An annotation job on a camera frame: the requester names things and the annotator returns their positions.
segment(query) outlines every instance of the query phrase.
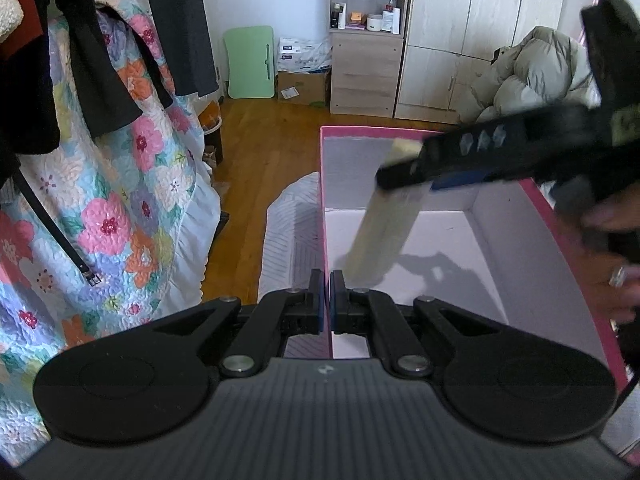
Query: finger ring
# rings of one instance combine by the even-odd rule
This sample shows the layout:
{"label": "finger ring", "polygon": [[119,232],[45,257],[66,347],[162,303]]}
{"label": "finger ring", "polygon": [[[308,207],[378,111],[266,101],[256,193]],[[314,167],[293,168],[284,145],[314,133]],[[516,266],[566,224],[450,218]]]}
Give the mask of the finger ring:
{"label": "finger ring", "polygon": [[609,279],[609,285],[614,286],[615,288],[620,288],[625,284],[626,281],[626,267],[619,266],[616,267],[611,273],[611,277]]}

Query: pink box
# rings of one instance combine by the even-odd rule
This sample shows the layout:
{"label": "pink box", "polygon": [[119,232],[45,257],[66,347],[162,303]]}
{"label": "pink box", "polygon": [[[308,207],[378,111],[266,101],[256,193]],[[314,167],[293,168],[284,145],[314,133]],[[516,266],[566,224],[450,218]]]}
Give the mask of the pink box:
{"label": "pink box", "polygon": [[[392,139],[438,132],[321,128],[321,247],[327,279],[351,247],[374,176]],[[398,263],[377,290],[397,303],[435,296],[499,322],[580,349],[626,375],[608,320],[592,316],[558,237],[553,211],[531,180],[431,192]],[[363,338],[331,335],[335,358],[368,356]]]}

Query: beige puffer jacket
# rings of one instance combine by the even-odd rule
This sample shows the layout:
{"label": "beige puffer jacket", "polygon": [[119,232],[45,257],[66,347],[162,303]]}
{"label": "beige puffer jacket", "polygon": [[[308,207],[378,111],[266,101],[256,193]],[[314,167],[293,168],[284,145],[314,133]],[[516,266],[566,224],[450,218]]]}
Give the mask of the beige puffer jacket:
{"label": "beige puffer jacket", "polygon": [[536,27],[519,45],[501,49],[456,111],[463,123],[473,123],[561,100],[600,103],[587,51],[557,30]]}

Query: wooden floor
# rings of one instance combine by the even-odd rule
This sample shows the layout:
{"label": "wooden floor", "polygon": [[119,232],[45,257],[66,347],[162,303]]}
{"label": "wooden floor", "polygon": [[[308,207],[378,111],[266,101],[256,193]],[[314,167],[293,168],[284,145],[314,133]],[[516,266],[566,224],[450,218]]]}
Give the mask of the wooden floor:
{"label": "wooden floor", "polygon": [[442,124],[332,115],[327,108],[232,100],[222,105],[224,162],[216,180],[228,182],[223,210],[229,223],[209,253],[203,300],[239,296],[257,300],[268,206],[300,177],[319,170],[319,131],[324,124],[440,130]]}

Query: metal screw cap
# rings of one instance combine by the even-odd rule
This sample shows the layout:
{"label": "metal screw cap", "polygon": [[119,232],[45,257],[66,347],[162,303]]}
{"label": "metal screw cap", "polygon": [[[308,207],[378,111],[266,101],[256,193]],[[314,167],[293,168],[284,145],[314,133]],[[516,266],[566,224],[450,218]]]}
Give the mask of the metal screw cap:
{"label": "metal screw cap", "polygon": [[255,361],[248,355],[230,355],[225,357],[222,365],[231,372],[245,372],[254,367]]}
{"label": "metal screw cap", "polygon": [[431,363],[421,355],[405,355],[398,359],[398,366],[406,372],[417,374],[427,371],[431,367]]}

